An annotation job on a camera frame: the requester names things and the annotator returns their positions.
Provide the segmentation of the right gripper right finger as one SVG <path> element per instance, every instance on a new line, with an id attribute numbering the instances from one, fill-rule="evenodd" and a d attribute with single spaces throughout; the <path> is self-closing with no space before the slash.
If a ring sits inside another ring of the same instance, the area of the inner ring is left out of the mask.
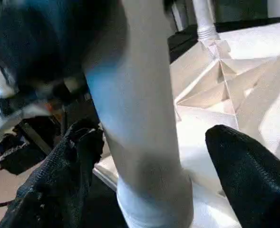
<path id="1" fill-rule="evenodd" d="M 280 160 L 226 125 L 205 133 L 223 191 L 243 228 L 280 228 Z"/>

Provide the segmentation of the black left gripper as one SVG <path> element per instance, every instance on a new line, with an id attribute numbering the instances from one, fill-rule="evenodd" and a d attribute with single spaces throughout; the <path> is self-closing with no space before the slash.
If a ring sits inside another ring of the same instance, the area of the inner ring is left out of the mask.
<path id="1" fill-rule="evenodd" d="M 120 0 L 0 1 L 0 70 L 14 94 L 112 70 L 125 48 Z"/>

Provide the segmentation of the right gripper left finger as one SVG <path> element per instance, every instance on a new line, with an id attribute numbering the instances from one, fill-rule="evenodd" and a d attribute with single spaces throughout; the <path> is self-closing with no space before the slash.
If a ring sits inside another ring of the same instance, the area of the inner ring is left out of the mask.
<path id="1" fill-rule="evenodd" d="M 82 119 L 18 188 L 0 228 L 82 228 L 93 168 L 101 159 L 103 130 Z"/>

